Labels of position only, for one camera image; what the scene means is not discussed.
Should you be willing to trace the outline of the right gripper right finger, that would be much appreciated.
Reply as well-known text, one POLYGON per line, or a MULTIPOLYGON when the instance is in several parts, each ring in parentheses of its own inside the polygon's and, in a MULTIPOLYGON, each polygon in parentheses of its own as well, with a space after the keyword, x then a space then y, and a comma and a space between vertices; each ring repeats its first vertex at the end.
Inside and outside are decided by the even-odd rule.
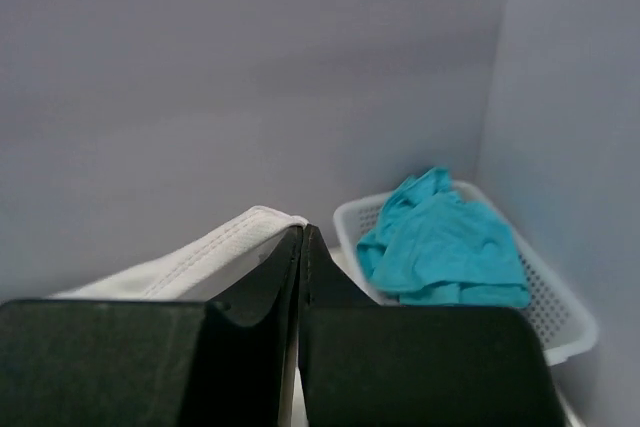
POLYGON ((500 307, 384 306, 303 232, 298 366, 312 426, 561 426, 541 343, 500 307))

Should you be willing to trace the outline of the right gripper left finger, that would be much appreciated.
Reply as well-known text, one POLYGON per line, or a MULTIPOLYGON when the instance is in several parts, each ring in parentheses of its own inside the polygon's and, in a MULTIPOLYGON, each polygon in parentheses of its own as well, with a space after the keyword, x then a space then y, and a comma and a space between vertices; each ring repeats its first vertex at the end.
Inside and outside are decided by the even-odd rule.
POLYGON ((5 426, 287 426, 303 231, 198 301, 19 299, 1 308, 5 426))

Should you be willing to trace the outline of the white t shirt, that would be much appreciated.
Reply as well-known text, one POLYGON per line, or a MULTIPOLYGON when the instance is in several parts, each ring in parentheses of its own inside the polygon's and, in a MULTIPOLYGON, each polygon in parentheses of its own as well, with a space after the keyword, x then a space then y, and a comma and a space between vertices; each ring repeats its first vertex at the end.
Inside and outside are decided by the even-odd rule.
POLYGON ((254 270, 290 228, 308 221, 253 206, 205 236, 163 257, 93 283, 55 293, 50 300, 173 301, 205 300, 254 270))

